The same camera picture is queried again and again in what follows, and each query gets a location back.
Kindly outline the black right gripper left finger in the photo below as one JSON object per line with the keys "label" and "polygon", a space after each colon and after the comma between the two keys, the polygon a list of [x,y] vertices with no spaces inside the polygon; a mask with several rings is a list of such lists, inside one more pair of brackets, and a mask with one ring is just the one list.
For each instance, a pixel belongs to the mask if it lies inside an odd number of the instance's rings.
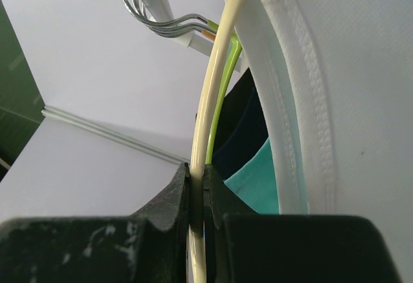
{"label": "black right gripper left finger", "polygon": [[186,282],[189,167],[135,213],[1,225],[2,282]]}

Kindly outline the cream hanger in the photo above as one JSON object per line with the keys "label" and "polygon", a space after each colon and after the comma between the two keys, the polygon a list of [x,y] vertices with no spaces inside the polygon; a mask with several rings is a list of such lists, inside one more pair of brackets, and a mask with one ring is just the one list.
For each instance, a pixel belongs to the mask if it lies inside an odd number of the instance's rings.
{"label": "cream hanger", "polygon": [[207,157],[208,136],[219,95],[219,87],[234,23],[243,0],[227,0],[221,15],[210,59],[206,69],[197,109],[190,159],[190,207],[188,243],[194,282],[207,281],[203,220],[203,175]]}

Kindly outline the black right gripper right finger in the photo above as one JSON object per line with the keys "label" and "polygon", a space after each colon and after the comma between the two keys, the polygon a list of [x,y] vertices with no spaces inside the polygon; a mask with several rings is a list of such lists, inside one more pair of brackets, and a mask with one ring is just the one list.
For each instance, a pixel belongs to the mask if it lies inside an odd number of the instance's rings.
{"label": "black right gripper right finger", "polygon": [[262,215],[213,166],[203,176],[208,282],[399,282],[371,221],[339,215]]}

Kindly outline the white t-shirt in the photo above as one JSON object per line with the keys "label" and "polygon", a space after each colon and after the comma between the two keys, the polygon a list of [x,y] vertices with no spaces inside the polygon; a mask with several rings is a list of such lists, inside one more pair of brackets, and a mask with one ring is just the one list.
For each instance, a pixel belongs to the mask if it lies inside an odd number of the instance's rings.
{"label": "white t-shirt", "polygon": [[281,213],[412,215],[412,0],[246,0]]}

